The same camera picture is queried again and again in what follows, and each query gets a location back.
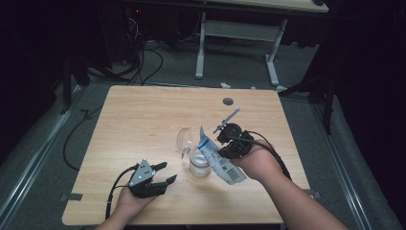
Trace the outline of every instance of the table leg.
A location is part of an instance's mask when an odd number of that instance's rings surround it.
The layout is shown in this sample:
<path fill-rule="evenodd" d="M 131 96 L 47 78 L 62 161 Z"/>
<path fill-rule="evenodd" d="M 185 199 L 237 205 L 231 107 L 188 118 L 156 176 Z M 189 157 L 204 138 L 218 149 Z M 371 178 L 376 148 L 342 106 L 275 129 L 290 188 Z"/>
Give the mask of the table leg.
<path fill-rule="evenodd" d="M 199 53 L 197 54 L 196 74 L 195 74 L 195 77 L 197 79 L 203 79 L 205 35 L 206 35 L 206 13 L 202 12 L 202 20 L 200 26 L 200 47 Z"/>
<path fill-rule="evenodd" d="M 275 66 L 274 66 L 274 58 L 278 51 L 278 47 L 281 43 L 284 29 L 286 28 L 286 24 L 287 24 L 287 19 L 284 19 L 278 29 L 272 49 L 270 50 L 268 55 L 265 55 L 266 65 L 268 67 L 268 72 L 269 72 L 269 78 L 271 79 L 271 83 L 274 86 L 279 85 L 277 72 L 275 71 Z"/>

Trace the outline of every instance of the forearm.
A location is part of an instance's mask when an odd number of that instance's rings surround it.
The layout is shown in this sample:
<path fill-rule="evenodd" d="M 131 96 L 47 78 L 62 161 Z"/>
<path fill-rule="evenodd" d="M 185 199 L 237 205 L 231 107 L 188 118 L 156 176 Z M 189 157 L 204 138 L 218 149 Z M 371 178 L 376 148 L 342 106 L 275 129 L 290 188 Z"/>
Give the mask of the forearm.
<path fill-rule="evenodd" d="M 96 229 L 97 230 L 121 230 L 124 229 L 127 224 L 132 220 L 132 216 L 130 216 L 127 212 L 121 212 L 120 210 L 115 210 L 110 218 L 105 220 L 101 225 L 99 225 Z"/>
<path fill-rule="evenodd" d="M 262 179 L 261 184 L 271 196 L 288 229 L 347 229 L 284 175 L 269 176 Z"/>

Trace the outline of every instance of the metal stand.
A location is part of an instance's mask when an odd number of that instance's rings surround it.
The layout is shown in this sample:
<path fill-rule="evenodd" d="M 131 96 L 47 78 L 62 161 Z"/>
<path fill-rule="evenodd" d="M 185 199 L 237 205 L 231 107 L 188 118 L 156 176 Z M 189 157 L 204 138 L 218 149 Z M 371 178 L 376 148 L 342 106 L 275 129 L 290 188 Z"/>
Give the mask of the metal stand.
<path fill-rule="evenodd" d="M 68 55 L 63 63 L 62 82 L 65 107 L 62 109 L 61 114 L 65 114 L 72 104 L 72 76 L 81 87 L 86 87 L 90 83 L 86 67 L 83 65 L 83 63 L 80 62 L 80 60 L 74 55 Z"/>
<path fill-rule="evenodd" d="M 236 23 L 227 21 L 207 20 L 206 13 L 202 12 L 200 26 L 200 46 L 197 54 L 196 73 L 197 79 L 203 79 L 204 71 L 204 43 L 206 35 L 225 36 L 232 38 L 273 41 L 273 46 L 268 55 L 265 55 L 269 78 L 275 86 L 279 85 L 275 71 L 274 58 L 281 43 L 287 19 L 283 19 L 280 26 L 262 26 L 255 24 Z"/>

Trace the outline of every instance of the robotic hand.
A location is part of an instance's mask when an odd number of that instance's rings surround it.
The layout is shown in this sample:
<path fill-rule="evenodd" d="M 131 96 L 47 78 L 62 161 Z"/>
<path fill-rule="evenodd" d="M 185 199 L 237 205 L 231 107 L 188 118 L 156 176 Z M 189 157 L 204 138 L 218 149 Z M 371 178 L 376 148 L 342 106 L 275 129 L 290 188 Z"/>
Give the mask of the robotic hand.
<path fill-rule="evenodd" d="M 228 123 L 224 125 L 220 134 L 217 136 L 217 141 L 221 143 L 221 145 L 224 145 L 224 143 L 228 143 L 228 145 L 221 148 L 218 151 L 218 154 L 227 159 L 243 157 L 250 152 L 251 147 L 253 146 L 252 142 L 246 140 L 254 141 L 254 137 L 252 137 L 247 130 L 241 131 L 239 125 Z"/>
<path fill-rule="evenodd" d="M 129 180 L 128 188 L 131 193 L 138 198 L 163 195 L 167 190 L 167 186 L 175 181 L 176 175 L 171 176 L 165 182 L 151 182 L 155 173 L 165 168 L 167 164 L 167 162 L 162 162 L 156 166 L 150 166 L 146 159 L 143 159 Z"/>
<path fill-rule="evenodd" d="M 162 170 L 167 166 L 167 162 L 160 163 L 156 166 L 150 166 L 146 159 L 143 159 L 141 164 L 137 164 L 123 171 L 114 182 L 111 188 L 110 195 L 107 199 L 107 205 L 105 207 L 105 218 L 110 217 L 111 202 L 113 200 L 113 192 L 115 189 L 122 187 L 117 186 L 117 183 L 126 173 L 135 171 L 131 175 L 131 179 L 128 182 L 128 188 L 134 196 L 138 198 L 147 198 L 151 196 L 163 195 L 167 191 L 167 186 L 175 182 L 176 175 L 171 176 L 165 182 L 151 183 L 152 178 L 157 171 Z"/>

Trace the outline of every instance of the table top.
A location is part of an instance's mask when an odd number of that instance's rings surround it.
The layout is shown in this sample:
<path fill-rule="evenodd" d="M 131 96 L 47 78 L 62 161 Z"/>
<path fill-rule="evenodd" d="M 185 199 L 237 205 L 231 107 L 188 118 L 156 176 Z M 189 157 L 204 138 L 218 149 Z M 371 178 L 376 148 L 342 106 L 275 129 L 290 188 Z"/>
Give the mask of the table top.
<path fill-rule="evenodd" d="M 266 7 L 302 12 L 328 12 L 326 4 L 317 6 L 312 0 L 207 0 L 226 4 L 240 4 L 252 7 Z"/>
<path fill-rule="evenodd" d="M 231 98 L 233 105 L 223 99 Z M 99 224 L 104 220 L 108 194 L 125 169 L 142 159 L 156 165 L 168 162 L 154 182 L 177 174 L 167 192 L 146 207 L 132 224 L 281 223 L 269 195 L 255 180 L 228 185 L 214 172 L 198 178 L 181 159 L 176 138 L 189 127 L 192 144 L 199 141 L 201 126 L 214 140 L 215 128 L 240 107 L 230 121 L 244 130 L 265 136 L 275 147 L 293 181 L 309 189 L 305 171 L 286 121 L 278 94 L 271 90 L 113 86 L 83 159 L 73 194 L 62 217 L 67 225 Z M 119 185 L 128 182 L 131 173 Z M 120 189 L 115 191 L 112 210 Z"/>

